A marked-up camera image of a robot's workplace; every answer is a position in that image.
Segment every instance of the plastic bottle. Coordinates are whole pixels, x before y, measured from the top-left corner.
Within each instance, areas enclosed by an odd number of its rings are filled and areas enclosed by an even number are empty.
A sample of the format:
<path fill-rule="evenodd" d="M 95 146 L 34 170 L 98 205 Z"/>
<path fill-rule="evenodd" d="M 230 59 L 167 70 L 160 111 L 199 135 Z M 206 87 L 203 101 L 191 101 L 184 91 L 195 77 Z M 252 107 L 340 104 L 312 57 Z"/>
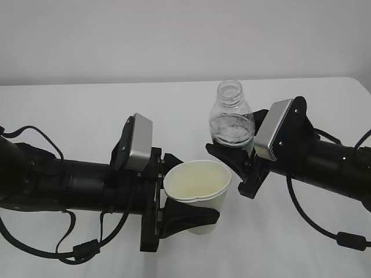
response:
<path fill-rule="evenodd" d="M 238 81 L 228 80 L 219 84 L 209 126 L 213 140 L 228 147 L 243 147 L 251 154 L 254 115 Z"/>

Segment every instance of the table surface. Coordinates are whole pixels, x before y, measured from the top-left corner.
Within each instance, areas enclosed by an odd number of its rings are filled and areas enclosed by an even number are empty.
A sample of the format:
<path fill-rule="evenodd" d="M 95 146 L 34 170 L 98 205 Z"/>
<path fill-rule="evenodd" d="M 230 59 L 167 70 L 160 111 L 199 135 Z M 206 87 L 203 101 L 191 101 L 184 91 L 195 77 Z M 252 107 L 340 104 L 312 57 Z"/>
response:
<path fill-rule="evenodd" d="M 367 131 L 371 96 L 351 78 L 242 81 L 254 111 L 273 102 L 304 96 L 313 125 L 354 145 Z M 153 146 L 178 158 L 208 155 L 208 114 L 218 82 L 47 85 L 0 87 L 0 119 L 7 131 L 25 125 L 43 130 L 67 159 L 108 163 L 128 116 L 139 112 L 154 122 Z M 33 131 L 17 141 L 53 151 Z M 369 277 L 371 252 L 339 247 L 313 230 L 295 210 L 285 178 L 271 173 L 254 200 L 239 195 L 234 174 L 217 228 L 208 235 L 187 231 L 161 240 L 157 253 L 141 253 L 140 216 L 131 215 L 123 230 L 90 262 L 67 266 L 33 257 L 0 239 L 1 277 Z M 307 214 L 337 233 L 371 239 L 371 214 L 360 202 L 295 181 Z M 66 231 L 62 213 L 1 210 L 9 230 L 21 241 L 46 251 Z M 120 215 L 105 220 L 109 233 Z M 61 246 L 98 238 L 99 214 L 77 212 L 77 226 Z"/>

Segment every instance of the white paper cup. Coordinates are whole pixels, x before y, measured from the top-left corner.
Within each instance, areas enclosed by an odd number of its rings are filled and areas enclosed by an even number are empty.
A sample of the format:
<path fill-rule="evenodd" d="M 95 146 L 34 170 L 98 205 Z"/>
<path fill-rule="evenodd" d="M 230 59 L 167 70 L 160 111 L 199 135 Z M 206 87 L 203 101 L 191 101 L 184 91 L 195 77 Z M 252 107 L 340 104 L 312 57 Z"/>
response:
<path fill-rule="evenodd" d="M 163 188 L 175 201 L 220 212 L 231 178 L 232 174 L 225 165 L 211 160 L 195 160 L 172 168 L 163 180 Z M 215 226 L 205 225 L 189 231 L 204 235 Z"/>

